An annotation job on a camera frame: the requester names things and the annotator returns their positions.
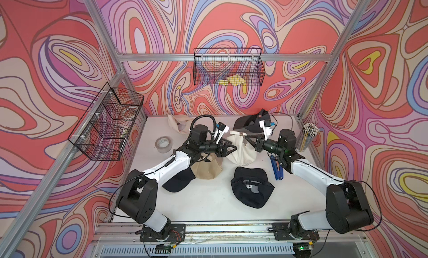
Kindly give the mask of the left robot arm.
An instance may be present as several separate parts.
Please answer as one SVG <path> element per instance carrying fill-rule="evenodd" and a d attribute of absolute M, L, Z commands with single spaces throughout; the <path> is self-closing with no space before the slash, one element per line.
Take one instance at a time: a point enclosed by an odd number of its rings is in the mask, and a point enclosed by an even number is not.
<path fill-rule="evenodd" d="M 188 170 L 197 162 L 215 154 L 225 158 L 237 150 L 230 140 L 223 138 L 230 127 L 204 114 L 196 117 L 190 125 L 189 135 L 184 143 L 165 161 L 144 170 L 131 171 L 124 184 L 117 189 L 115 207 L 138 224 L 144 225 L 141 236 L 149 236 L 154 241 L 170 241 L 178 233 L 171 230 L 171 221 L 157 210 L 157 193 L 179 173 Z"/>

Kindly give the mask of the cream baseball cap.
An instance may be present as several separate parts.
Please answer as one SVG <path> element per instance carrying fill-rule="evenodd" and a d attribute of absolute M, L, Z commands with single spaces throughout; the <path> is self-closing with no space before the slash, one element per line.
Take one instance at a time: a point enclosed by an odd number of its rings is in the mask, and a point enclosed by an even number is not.
<path fill-rule="evenodd" d="M 179 114 L 179 115 L 167 115 L 168 125 L 171 129 L 179 134 L 189 134 L 190 126 L 193 121 L 193 118 Z"/>

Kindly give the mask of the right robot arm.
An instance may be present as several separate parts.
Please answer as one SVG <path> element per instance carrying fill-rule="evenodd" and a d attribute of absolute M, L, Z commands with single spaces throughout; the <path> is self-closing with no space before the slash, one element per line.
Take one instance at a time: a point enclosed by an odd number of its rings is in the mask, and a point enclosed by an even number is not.
<path fill-rule="evenodd" d="M 257 152 L 274 155 L 288 173 L 311 184 L 325 197 L 325 208 L 306 211 L 291 217 L 288 230 L 295 239 L 307 232 L 334 230 L 339 234 L 372 225 L 373 213 L 361 182 L 346 181 L 316 167 L 296 151 L 296 136 L 292 130 L 282 129 L 276 141 L 263 135 L 247 135 L 245 139 Z"/>

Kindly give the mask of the tan khaki baseball cap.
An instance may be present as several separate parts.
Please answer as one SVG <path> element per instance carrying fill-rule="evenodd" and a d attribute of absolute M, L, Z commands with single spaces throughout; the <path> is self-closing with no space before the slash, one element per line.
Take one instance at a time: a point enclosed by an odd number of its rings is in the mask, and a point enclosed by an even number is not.
<path fill-rule="evenodd" d="M 210 155 L 206 160 L 193 164 L 191 171 L 198 179 L 213 180 L 222 173 L 222 166 L 215 156 Z"/>

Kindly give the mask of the dark grey baseball cap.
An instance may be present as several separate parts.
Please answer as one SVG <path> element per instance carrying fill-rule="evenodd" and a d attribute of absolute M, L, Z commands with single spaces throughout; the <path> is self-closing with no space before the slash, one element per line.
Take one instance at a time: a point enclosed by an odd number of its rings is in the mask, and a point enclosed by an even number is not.
<path fill-rule="evenodd" d="M 263 133 L 263 129 L 260 126 L 260 121 L 266 120 L 270 122 L 270 114 L 268 111 L 262 109 L 256 114 L 239 117 L 234 123 L 233 130 L 238 132 L 260 134 Z"/>

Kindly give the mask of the light beige baseball cap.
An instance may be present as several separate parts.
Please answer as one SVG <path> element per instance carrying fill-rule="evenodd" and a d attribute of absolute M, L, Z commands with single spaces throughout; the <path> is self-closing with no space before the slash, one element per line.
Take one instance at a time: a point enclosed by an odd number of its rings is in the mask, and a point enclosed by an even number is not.
<path fill-rule="evenodd" d="M 227 140 L 231 141 L 237 150 L 229 154 L 226 159 L 238 166 L 248 166 L 255 162 L 257 152 L 255 148 L 245 139 L 246 133 L 231 131 Z"/>

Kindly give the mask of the black cap with white logo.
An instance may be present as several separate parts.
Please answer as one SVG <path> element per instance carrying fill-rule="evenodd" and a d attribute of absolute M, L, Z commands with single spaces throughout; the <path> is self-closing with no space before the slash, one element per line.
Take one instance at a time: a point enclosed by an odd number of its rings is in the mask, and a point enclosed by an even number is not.
<path fill-rule="evenodd" d="M 192 172 L 191 168 L 188 167 L 186 170 L 177 173 L 174 177 L 168 180 L 162 187 L 171 193 L 177 193 L 195 179 L 195 175 Z"/>

